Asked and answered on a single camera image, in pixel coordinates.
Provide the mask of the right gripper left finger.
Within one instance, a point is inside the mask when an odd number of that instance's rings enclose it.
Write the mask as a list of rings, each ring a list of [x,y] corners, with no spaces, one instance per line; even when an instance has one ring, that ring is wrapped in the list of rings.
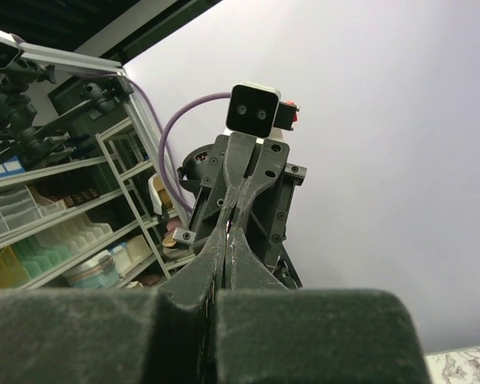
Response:
[[[0,291],[0,383],[220,383],[226,225],[150,289]]]

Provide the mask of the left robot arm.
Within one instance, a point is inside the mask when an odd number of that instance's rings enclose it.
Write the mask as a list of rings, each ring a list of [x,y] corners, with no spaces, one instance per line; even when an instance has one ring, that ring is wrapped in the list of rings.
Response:
[[[189,153],[178,168],[184,190],[196,198],[189,225],[174,233],[174,239],[187,243],[194,254],[200,252],[217,224],[226,182],[222,166],[229,137],[221,134],[215,143]],[[254,200],[246,225],[246,240],[254,255],[284,286],[302,287],[302,282],[283,242],[294,189],[306,177],[306,168],[287,163],[275,184]]]

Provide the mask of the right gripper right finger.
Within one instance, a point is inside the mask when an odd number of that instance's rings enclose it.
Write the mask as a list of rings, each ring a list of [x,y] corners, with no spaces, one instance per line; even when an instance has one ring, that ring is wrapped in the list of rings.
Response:
[[[428,383],[403,302],[384,290],[289,290],[217,227],[227,288],[215,299],[220,383]]]

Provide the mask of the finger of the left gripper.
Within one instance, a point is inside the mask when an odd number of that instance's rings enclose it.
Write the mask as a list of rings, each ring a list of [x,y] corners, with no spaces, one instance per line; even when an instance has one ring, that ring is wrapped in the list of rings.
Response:
[[[250,209],[260,193],[270,188],[282,172],[282,144],[266,139],[254,171],[244,183],[235,211],[235,223],[247,224]]]
[[[245,172],[254,149],[254,136],[233,132],[230,134],[223,162],[226,193],[218,218],[218,226],[226,228],[245,183]]]

